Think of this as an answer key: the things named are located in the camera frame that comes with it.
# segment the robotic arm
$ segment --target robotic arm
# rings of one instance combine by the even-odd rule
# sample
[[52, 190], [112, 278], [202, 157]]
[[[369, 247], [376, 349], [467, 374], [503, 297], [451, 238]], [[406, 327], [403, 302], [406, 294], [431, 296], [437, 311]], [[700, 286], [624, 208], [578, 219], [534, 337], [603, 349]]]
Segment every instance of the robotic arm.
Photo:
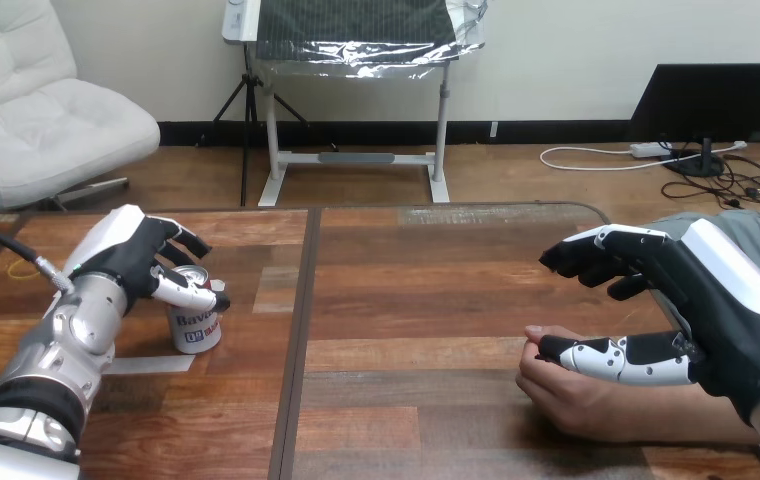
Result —
[[541, 359], [631, 385], [698, 383], [727, 397], [760, 435], [760, 269], [717, 227], [693, 223], [680, 240], [608, 225], [569, 237], [540, 262], [625, 300], [651, 289], [677, 331], [576, 341], [546, 336]]
[[121, 319], [137, 299], [229, 308], [223, 292], [191, 284], [156, 259], [194, 263], [172, 240], [198, 258], [211, 249], [174, 220], [127, 205], [92, 228], [62, 272], [42, 257], [31, 260], [59, 292], [0, 376], [0, 478], [79, 478], [77, 446], [115, 357]]

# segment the monitor stand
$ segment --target monitor stand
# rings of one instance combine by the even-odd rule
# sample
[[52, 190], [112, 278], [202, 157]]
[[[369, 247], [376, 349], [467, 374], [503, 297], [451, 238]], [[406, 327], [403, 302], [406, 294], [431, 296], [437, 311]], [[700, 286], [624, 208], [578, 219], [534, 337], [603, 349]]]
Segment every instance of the monitor stand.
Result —
[[663, 166], [673, 172], [686, 175], [687, 177], [718, 177], [724, 172], [724, 160], [718, 155], [713, 155], [712, 144], [713, 142], [709, 137], [704, 138], [700, 152], [695, 150], [684, 150], [680, 154], [682, 157], [700, 154], [700, 157], [666, 163]]

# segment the white power cable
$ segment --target white power cable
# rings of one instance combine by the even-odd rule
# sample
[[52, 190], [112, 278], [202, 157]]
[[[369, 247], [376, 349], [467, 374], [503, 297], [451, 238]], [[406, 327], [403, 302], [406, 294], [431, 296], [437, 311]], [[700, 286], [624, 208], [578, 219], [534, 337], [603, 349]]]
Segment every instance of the white power cable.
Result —
[[[730, 152], [731, 150], [742, 150], [743, 148], [747, 146], [748, 144], [746, 144], [745, 142], [737, 141], [733, 144], [732, 147], [722, 148], [719, 150], [713, 150], [713, 153], [724, 153], [724, 152]], [[549, 148], [548, 150], [545, 150], [544, 152], [540, 153], [539, 160], [545, 165], [551, 168], [556, 168], [557, 170], [572, 170], [572, 171], [579, 171], [579, 172], [619, 172], [623, 170], [638, 170], [640, 168], [656, 167], [659, 165], [665, 165], [667, 163], [680, 162], [682, 160], [690, 160], [690, 159], [698, 158], [701, 156], [701, 154], [699, 153], [697, 155], [689, 155], [688, 157], [673, 158], [671, 160], [663, 160], [661, 162], [643, 163], [642, 165], [632, 165], [630, 167], [567, 167], [565, 165], [554, 165], [553, 163], [548, 163], [548, 161], [545, 160], [545, 155], [551, 152], [559, 151], [559, 150], [605, 153], [607, 155], [630, 155], [630, 150], [598, 150], [595, 148], [582, 148], [582, 147], [555, 147], [555, 148]]]

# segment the aluminum can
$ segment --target aluminum can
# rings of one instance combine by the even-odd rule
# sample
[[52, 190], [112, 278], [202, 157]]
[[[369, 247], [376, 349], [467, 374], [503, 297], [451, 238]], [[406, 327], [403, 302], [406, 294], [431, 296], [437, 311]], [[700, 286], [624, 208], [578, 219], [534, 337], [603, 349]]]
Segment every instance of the aluminum can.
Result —
[[[198, 265], [183, 265], [174, 269], [189, 283], [213, 291], [223, 291], [224, 282], [210, 280], [209, 272]], [[221, 323], [218, 312], [202, 312], [190, 308], [168, 305], [168, 325], [177, 350], [196, 354], [209, 350], [221, 340]]]

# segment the yellow cable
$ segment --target yellow cable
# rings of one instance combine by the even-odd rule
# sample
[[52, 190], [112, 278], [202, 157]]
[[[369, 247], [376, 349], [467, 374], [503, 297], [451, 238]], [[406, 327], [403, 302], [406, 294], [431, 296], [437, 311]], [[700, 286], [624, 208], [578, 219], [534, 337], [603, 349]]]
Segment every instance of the yellow cable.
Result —
[[38, 275], [40, 275], [38, 270], [36, 270], [35, 273], [30, 274], [30, 275], [15, 275], [14, 273], [12, 273], [12, 270], [14, 270], [15, 267], [25, 262], [26, 260], [24, 260], [23, 258], [19, 258], [18, 260], [15, 260], [14, 262], [12, 262], [12, 264], [9, 265], [9, 268], [6, 269], [6, 274], [9, 275], [9, 278], [14, 279], [14, 280], [29, 280], [33, 277], [37, 277]]

